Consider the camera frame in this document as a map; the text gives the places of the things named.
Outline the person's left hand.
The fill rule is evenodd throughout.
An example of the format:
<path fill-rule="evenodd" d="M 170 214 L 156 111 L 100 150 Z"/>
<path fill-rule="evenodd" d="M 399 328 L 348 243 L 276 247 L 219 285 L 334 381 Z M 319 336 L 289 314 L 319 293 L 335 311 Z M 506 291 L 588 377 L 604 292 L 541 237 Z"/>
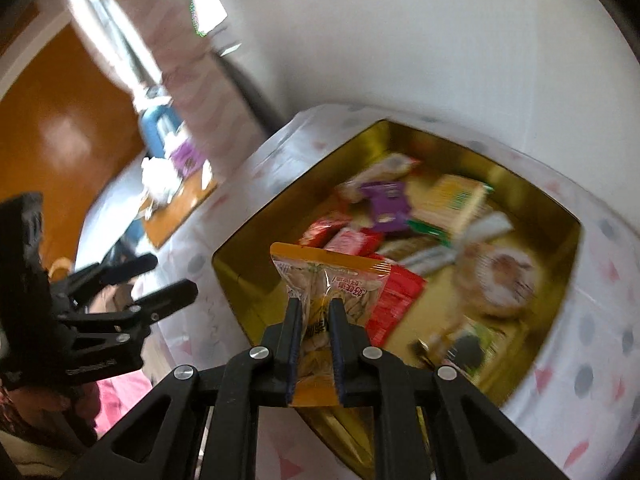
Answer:
<path fill-rule="evenodd" d="M 94 425 L 101 409 L 100 392 L 95 382 L 82 385 L 72 396 L 39 387 L 25 387 L 6 394 L 24 422 L 30 426 L 44 428 L 52 413 L 72 410 L 90 427 Z"/>

